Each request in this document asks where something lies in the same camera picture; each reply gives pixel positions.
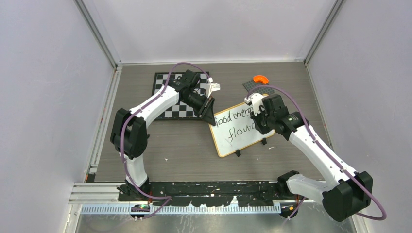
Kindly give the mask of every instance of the orange curved object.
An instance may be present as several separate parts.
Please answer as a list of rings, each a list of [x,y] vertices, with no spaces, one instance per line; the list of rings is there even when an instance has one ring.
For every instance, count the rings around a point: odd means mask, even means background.
[[[254,81],[255,83],[261,82],[261,83],[263,83],[264,85],[266,85],[266,84],[269,83],[269,79],[266,78],[266,76],[263,76],[263,75],[256,75],[256,76],[254,76],[254,77],[253,77],[253,81]]]

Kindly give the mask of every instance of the gray tabletop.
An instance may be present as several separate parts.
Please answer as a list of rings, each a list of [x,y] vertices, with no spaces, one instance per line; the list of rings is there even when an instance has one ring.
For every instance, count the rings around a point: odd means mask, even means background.
[[[214,112],[239,104],[246,95],[242,83],[255,75],[265,75],[270,84],[289,92],[300,104],[306,118],[318,135],[327,142],[326,132],[302,62],[200,64],[210,72],[221,90],[213,93]],[[124,66],[113,105],[101,159],[97,182],[123,181],[125,173],[119,154],[109,141],[114,114],[119,108],[135,107],[152,94],[156,72],[168,72],[172,65]],[[175,71],[195,68],[180,66]],[[291,101],[283,98],[290,112],[296,111]],[[157,120],[148,128],[151,135],[144,152],[146,172],[152,181],[239,181],[276,180],[290,170],[297,170],[313,179],[323,179],[305,155],[282,136],[268,138],[268,144],[256,143],[232,154],[217,155],[207,123],[193,120]]]

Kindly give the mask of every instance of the gray floor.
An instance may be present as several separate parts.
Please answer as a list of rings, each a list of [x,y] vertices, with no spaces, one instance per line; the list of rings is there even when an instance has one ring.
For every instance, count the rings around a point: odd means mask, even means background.
[[[96,181],[118,182],[125,178],[119,154],[109,141],[113,115],[119,108],[130,109],[144,102],[152,94],[156,72],[168,72],[172,65],[124,66],[104,140]],[[210,72],[221,90],[214,112],[243,101],[246,90],[242,83],[255,75],[265,75],[270,84],[289,92],[300,104],[306,118],[318,135],[327,141],[309,76],[301,62],[200,64]],[[176,71],[196,70],[180,66]],[[284,98],[291,112],[292,103]],[[290,170],[300,171],[313,179],[322,176],[310,161],[290,142],[275,134],[266,146],[254,144],[241,151],[242,156],[218,157],[208,125],[202,121],[154,121],[148,128],[149,145],[144,153],[146,172],[152,181],[228,181],[276,180]]]
[[[317,203],[303,203],[286,222],[278,214],[158,215],[134,222],[127,215],[80,215],[78,233],[355,233],[352,218],[332,220]]]

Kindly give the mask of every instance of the white wall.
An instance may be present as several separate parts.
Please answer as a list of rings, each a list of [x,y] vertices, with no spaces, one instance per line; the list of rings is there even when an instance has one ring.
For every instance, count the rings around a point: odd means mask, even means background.
[[[56,233],[112,67],[71,0],[0,7],[0,232]]]
[[[302,60],[334,0],[86,3],[122,62],[145,63]]]
[[[309,68],[337,153],[374,178],[388,212],[371,232],[410,232],[412,221],[412,2],[349,0]],[[380,216],[373,204],[365,211]]]

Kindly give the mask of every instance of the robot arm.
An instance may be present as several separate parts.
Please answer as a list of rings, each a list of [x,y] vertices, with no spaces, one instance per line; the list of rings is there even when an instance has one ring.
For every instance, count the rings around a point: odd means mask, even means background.
[[[297,194],[322,204],[336,221],[343,221],[370,204],[368,197],[341,169],[319,148],[310,137],[299,112],[289,113],[280,95],[262,96],[254,93],[245,102],[253,106],[251,118],[261,134],[271,130],[282,135],[298,147],[320,171],[326,182],[309,179],[297,171],[288,172],[278,178],[280,192]],[[366,172],[358,173],[337,156],[317,135],[317,141],[344,169],[353,175],[368,191],[372,191],[372,177]]]
[[[199,75],[187,70],[180,79],[170,80],[167,86],[162,86],[156,94],[141,105],[129,111],[120,109],[116,112],[110,142],[120,152],[120,134],[126,119],[137,110],[142,109],[143,106],[147,106],[133,117],[128,124],[129,128],[124,134],[124,157],[130,177],[138,187],[142,187],[144,192],[147,192],[146,187],[148,187],[149,179],[144,170],[143,152],[147,147],[147,128],[156,117],[179,101],[182,101],[194,109],[196,116],[213,126],[216,125],[213,114],[215,99],[210,94],[212,91],[219,90],[220,86],[217,83],[211,83],[213,82],[212,80],[208,80],[210,83],[206,87],[206,96],[201,96],[194,92],[199,79]],[[155,96],[162,93],[163,90],[163,94],[155,99]],[[129,177],[126,177],[126,181],[131,185]]]

